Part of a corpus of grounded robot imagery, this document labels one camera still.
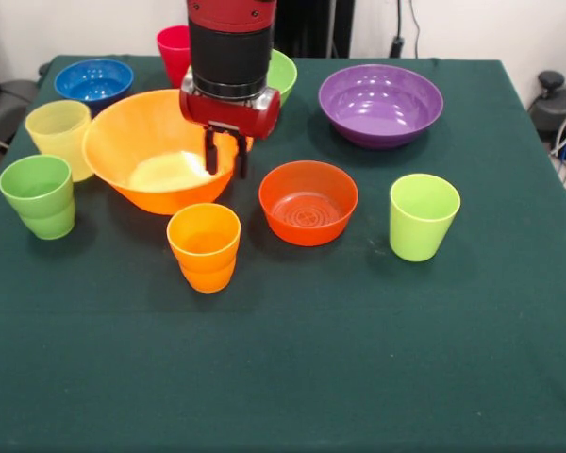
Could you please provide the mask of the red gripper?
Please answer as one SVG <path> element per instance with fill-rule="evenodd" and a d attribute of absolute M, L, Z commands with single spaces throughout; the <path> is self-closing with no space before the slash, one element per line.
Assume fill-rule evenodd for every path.
<path fill-rule="evenodd" d="M 218 173 L 218 148 L 214 141 L 217 129 L 237 132 L 238 153 L 235 168 L 246 179 L 248 141 L 246 137 L 266 139 L 275 129 L 281 108 L 280 92 L 265 87 L 256 96 L 244 100 L 224 100 L 199 90 L 192 69 L 182 79 L 179 105 L 184 118 L 205 128 L 205 164 L 210 175 Z"/>

